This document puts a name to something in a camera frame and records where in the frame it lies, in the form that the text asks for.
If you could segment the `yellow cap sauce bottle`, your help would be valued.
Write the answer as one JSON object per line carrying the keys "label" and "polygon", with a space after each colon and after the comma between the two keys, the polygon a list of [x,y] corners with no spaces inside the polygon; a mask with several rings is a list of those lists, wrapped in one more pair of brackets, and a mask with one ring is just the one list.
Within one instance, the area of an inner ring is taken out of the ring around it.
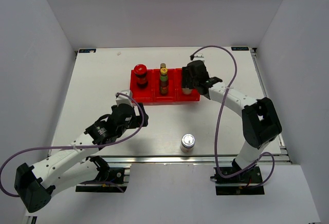
{"label": "yellow cap sauce bottle", "polygon": [[167,95],[168,89],[169,89],[169,79],[168,79],[168,69],[167,68],[161,68],[160,69],[160,94],[161,95]]}

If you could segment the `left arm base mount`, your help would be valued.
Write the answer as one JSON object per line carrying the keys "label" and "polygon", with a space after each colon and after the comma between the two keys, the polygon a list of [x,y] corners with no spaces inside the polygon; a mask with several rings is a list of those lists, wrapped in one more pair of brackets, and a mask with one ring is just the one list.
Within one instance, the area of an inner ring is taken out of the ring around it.
{"label": "left arm base mount", "polygon": [[129,182],[130,169],[109,165],[100,156],[89,157],[88,161],[96,165],[96,178],[76,186],[79,193],[124,193]]}

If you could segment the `silver lid glass jar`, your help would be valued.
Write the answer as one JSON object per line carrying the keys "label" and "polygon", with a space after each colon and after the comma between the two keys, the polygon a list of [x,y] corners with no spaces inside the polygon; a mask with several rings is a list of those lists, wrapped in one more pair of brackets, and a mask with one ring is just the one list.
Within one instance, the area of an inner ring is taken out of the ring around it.
{"label": "silver lid glass jar", "polygon": [[183,135],[180,142],[180,149],[184,153],[192,152],[195,146],[195,138],[192,134]]}

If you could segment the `red lid sauce jar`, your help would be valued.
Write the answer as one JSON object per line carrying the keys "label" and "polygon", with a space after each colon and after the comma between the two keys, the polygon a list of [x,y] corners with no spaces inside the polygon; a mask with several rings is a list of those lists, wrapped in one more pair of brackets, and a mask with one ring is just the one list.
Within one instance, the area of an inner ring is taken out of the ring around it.
{"label": "red lid sauce jar", "polygon": [[143,64],[138,64],[134,67],[136,84],[139,88],[146,88],[148,85],[147,67]]}

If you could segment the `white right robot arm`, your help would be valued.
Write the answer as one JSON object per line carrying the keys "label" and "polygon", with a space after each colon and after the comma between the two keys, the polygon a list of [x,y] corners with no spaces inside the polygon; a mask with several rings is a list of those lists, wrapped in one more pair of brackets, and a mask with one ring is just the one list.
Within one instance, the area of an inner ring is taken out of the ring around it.
{"label": "white right robot arm", "polygon": [[282,132],[272,100],[252,98],[231,88],[222,79],[210,77],[201,60],[182,68],[181,85],[220,103],[220,114],[227,107],[242,119],[245,142],[232,162],[232,175],[238,182],[246,181],[251,175],[250,168],[257,163],[265,147]]}

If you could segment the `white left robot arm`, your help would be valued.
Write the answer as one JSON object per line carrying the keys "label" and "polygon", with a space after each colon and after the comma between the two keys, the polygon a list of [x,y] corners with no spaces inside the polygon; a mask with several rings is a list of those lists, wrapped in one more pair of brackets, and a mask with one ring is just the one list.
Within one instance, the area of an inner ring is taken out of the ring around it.
{"label": "white left robot arm", "polygon": [[72,150],[59,150],[31,166],[26,163],[16,170],[14,188],[29,213],[39,211],[51,198],[77,184],[109,183],[116,172],[96,153],[103,145],[112,145],[128,129],[146,127],[148,115],[139,103],[134,107],[121,103],[112,106],[112,113],[102,115],[71,145]]}

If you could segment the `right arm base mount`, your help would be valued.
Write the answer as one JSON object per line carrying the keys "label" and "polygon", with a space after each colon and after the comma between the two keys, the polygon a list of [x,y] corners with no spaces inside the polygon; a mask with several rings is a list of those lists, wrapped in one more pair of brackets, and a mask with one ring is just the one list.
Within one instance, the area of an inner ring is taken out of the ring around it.
{"label": "right arm base mount", "polygon": [[223,178],[214,168],[214,175],[210,180],[215,183],[217,196],[264,195],[264,187],[258,186],[263,182],[261,170],[258,166],[231,178]]}

